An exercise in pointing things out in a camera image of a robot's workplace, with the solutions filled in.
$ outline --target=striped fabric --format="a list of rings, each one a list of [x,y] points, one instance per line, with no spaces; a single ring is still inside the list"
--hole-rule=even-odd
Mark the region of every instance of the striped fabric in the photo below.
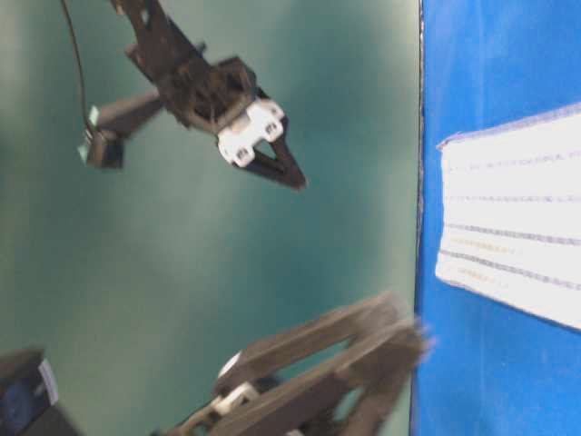
[[[581,105],[440,149],[437,277],[581,329]]]

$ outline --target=white towel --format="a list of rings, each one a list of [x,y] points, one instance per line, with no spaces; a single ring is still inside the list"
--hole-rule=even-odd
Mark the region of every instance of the white towel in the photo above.
[[[581,105],[440,147],[437,277],[581,329]]]

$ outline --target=white label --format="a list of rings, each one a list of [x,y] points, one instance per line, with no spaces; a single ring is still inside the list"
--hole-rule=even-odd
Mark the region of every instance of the white label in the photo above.
[[[46,386],[46,391],[48,392],[48,399],[51,405],[55,405],[58,401],[58,389],[56,387],[56,379],[54,378],[53,369],[47,359],[44,359],[38,371],[43,376],[44,385]]]

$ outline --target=wire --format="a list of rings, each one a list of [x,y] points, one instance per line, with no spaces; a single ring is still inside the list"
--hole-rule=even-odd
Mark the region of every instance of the wire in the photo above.
[[[94,127],[89,121],[89,115],[86,112],[86,96],[84,89],[84,75],[83,75],[83,65],[81,64],[81,56],[79,55],[79,46],[76,43],[76,36],[74,35],[73,20],[69,14],[69,9],[66,5],[66,0],[61,0],[61,6],[63,7],[64,18],[66,18],[66,23],[69,29],[69,35],[71,36],[71,43],[73,44],[74,50],[74,60],[76,61],[76,72],[79,84],[79,99],[81,103],[81,114],[83,115],[84,125],[89,133],[94,131]]]

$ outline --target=robotic arm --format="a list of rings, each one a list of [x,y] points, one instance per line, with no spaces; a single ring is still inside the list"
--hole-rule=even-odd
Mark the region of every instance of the robotic arm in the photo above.
[[[154,93],[92,110],[81,155],[101,168],[123,166],[123,143],[164,107],[186,128],[216,138],[228,164],[295,190],[306,185],[286,145],[289,119],[264,93],[239,57],[209,64],[205,44],[193,45],[158,0],[111,0],[126,15],[137,43],[125,52],[156,87]],[[266,142],[274,158],[256,147]]]

